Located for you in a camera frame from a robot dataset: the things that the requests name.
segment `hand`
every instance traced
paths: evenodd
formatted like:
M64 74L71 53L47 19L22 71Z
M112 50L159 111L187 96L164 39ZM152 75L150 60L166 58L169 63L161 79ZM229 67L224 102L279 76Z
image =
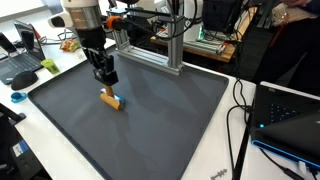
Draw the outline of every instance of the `hand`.
M306 6L309 0L281 0L288 7Z

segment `laptop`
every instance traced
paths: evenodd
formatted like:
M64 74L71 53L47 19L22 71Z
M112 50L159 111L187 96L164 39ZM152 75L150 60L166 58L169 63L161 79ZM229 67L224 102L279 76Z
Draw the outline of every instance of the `laptop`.
M34 28L18 20L13 23L25 46L25 52L0 63L0 80L6 85L11 84L13 78L21 72L41 69L41 61L46 59Z
M258 85L252 145L320 170L320 101Z

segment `laptop screen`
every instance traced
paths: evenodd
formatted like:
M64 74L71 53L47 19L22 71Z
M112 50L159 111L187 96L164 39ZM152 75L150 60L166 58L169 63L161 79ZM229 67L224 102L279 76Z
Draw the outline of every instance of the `laptop screen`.
M34 55L40 61L44 60L45 56L33 27L17 20L14 20L13 23L28 53Z

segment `white desk surface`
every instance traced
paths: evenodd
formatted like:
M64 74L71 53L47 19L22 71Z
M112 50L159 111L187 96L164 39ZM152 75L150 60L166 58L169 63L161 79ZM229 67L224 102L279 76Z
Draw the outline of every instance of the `white desk surface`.
M41 35L45 35L43 32L49 32L48 29L47 31L42 31L41 29L43 26L37 27L37 24L34 24L34 26ZM52 58L55 61L61 73L86 59L82 50L77 50L74 53L67 53L60 51L57 45L43 46L43 50L47 58ZM196 68L213 74L226 76L204 68ZM54 75L51 75L46 69L37 71L37 75L39 76L39 80L35 84L20 90L19 92L27 93L42 83L54 78ZM231 179L226 114L232 106L236 105L232 97L232 89L236 79L230 76L226 77L229 78L229 85L183 175L182 179L184 180L210 179L217 171L223 169L227 169L228 172L219 179ZM244 85L243 94L246 101L247 103L251 103L254 96L255 84L246 81L242 81L242 83ZM29 99L14 104L11 102L10 98L10 95L13 93L10 86L1 83L0 89L1 103L16 113L23 112L26 114L27 118L18 123L16 128L53 179L103 179L81 153L66 137L63 136L50 120L48 120L48 118L31 103ZM236 97L242 104L239 89L239 86L237 86ZM232 135L233 156L236 160L245 130L243 111L241 109L232 111L230 115L230 130Z
M295 91L295 90L288 89L275 84L262 82L262 85L320 100L320 97L318 96L313 96L303 92ZM301 175L301 177L303 177L303 175L299 170L298 165L284 158L276 156L274 154L271 154L268 152L266 153L280 165L291 169L292 171L296 172L297 174ZM243 164L243 170L241 173L241 179L243 180L257 180L257 179L259 180L270 180L270 179L291 180L289 176L284 174L276 165L274 165L271 161L269 161L257 147L251 144L251 139L249 139L249 142L248 142L246 156Z

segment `gray mat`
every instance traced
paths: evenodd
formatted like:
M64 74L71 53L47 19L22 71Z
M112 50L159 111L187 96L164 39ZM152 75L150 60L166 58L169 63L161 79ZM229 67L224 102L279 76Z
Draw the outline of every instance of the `gray mat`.
M99 99L103 85L88 62L29 98L105 179L180 179L228 79L190 67L174 76L114 57L119 82L113 88L126 100L123 112Z

